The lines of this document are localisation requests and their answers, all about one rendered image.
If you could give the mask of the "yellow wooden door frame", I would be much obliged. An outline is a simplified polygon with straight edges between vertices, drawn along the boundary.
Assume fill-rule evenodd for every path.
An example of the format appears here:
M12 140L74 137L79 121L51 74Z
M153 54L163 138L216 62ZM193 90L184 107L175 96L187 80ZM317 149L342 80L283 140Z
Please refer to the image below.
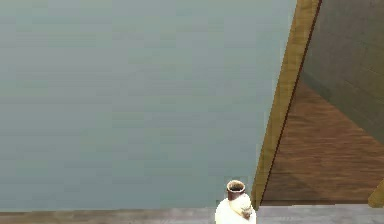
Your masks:
M251 191L258 210L286 125L322 0L297 0Z

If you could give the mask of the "cream vase with brown neck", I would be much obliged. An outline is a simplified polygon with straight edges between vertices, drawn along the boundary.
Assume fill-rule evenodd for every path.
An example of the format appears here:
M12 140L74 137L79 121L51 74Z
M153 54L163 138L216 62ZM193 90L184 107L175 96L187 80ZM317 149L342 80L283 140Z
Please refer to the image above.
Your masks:
M227 197L216 207L215 224L257 224L256 211L245 184L231 180L226 185L226 192Z

